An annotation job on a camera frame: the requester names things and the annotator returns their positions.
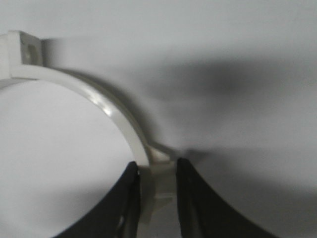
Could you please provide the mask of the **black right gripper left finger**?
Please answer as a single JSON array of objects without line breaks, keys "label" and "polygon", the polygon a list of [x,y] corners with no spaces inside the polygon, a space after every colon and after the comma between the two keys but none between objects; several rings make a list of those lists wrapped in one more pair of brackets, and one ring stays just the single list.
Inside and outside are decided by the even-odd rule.
[{"label": "black right gripper left finger", "polygon": [[106,196],[57,238],[135,238],[141,211],[140,176],[135,162]]}]

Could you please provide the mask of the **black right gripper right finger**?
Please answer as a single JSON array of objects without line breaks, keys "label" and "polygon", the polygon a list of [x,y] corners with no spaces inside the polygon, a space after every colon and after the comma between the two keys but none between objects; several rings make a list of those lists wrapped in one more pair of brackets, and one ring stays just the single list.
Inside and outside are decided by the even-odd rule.
[{"label": "black right gripper right finger", "polygon": [[177,160],[176,183],[178,217],[183,238],[275,237],[224,201],[189,160]]}]

